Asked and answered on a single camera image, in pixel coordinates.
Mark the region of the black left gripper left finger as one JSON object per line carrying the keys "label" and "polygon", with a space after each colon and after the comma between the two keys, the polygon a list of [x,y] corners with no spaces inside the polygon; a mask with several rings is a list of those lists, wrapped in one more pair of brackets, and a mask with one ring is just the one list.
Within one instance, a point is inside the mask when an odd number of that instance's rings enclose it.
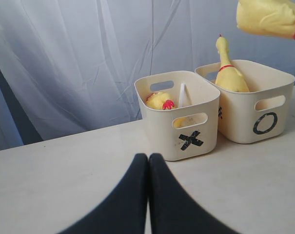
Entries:
{"label": "black left gripper left finger", "polygon": [[148,158],[136,154],[109,195],[62,234],[143,234],[148,200]]}

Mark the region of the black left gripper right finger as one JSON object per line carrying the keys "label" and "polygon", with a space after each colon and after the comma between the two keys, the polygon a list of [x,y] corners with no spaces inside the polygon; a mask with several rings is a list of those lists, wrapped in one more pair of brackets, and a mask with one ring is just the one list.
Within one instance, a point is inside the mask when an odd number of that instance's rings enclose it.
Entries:
{"label": "black left gripper right finger", "polygon": [[163,156],[149,157],[149,209],[153,234],[236,234],[183,189]]}

